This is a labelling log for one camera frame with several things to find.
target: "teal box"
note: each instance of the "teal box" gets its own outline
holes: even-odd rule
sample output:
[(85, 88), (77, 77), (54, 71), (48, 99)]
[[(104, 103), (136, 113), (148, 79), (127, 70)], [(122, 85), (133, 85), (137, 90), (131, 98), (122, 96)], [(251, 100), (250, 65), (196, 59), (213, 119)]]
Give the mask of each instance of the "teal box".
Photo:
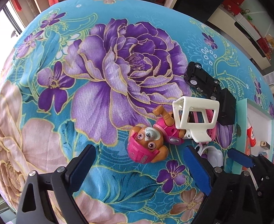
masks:
[[(256, 145), (251, 147), (251, 154), (257, 156), (260, 152), (266, 152), (267, 158), (272, 161), (274, 156), (274, 118), (250, 99), (242, 99), (236, 103), (236, 122), (241, 128), (241, 135), (236, 138), (236, 150), (245, 152), (247, 138), (247, 117), (253, 128)], [(266, 141), (270, 150), (260, 147), (260, 142)], [(242, 166), (233, 162), (232, 173), (240, 174)]]

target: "toy car wheel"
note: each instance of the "toy car wheel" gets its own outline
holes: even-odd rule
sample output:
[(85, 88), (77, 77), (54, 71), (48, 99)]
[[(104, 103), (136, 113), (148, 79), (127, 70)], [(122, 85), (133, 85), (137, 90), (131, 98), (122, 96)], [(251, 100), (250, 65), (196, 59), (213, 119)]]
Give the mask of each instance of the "toy car wheel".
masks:
[(219, 85), (219, 84), (220, 84), (220, 81), (219, 81), (218, 79), (215, 79), (215, 78), (214, 78), (214, 84)]
[(198, 62), (195, 62), (194, 63), (194, 66), (197, 68), (197, 69), (201, 69), (202, 68), (202, 65)]
[(217, 100), (217, 95), (215, 93), (212, 93), (212, 95), (210, 96), (211, 100)]
[(190, 79), (190, 83), (191, 83), (192, 85), (197, 85), (197, 80), (196, 80), (196, 78), (192, 77), (192, 78)]

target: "silver hubcap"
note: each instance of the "silver hubcap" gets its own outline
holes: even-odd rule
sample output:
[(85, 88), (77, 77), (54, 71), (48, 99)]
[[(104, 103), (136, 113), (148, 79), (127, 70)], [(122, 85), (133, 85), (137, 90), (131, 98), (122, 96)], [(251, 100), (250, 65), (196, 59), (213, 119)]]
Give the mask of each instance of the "silver hubcap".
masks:
[(197, 85), (197, 81), (195, 81), (195, 80), (191, 80), (190, 83), (193, 85)]

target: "floral bedspread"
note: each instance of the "floral bedspread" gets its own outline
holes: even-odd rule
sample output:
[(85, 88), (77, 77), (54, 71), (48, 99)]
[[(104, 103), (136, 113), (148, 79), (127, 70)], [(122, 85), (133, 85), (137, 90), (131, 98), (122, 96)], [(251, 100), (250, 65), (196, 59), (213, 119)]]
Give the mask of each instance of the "floral bedspread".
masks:
[[(87, 144), (96, 161), (74, 199), (90, 223), (190, 223), (203, 199), (183, 149), (155, 164), (127, 155), (130, 127), (152, 125), (159, 104), (201, 97), (182, 75), (200, 62), (237, 100), (250, 98), (274, 117), (269, 87), (232, 43), (197, 20), (139, 0), (67, 0), (33, 20), (0, 79), (0, 192), (15, 209), (31, 170), (54, 171)], [(217, 124), (211, 142), (225, 156), (237, 125)], [(54, 195), (51, 202), (64, 223)]]

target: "gold box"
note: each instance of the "gold box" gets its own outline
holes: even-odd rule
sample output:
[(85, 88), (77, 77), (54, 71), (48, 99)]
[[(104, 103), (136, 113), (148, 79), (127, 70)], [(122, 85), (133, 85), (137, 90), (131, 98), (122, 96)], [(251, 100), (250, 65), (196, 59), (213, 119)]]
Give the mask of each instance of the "gold box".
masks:
[(270, 149), (270, 145), (269, 143), (267, 143), (266, 141), (261, 141), (260, 142), (260, 146), (265, 149), (265, 150), (269, 150)]

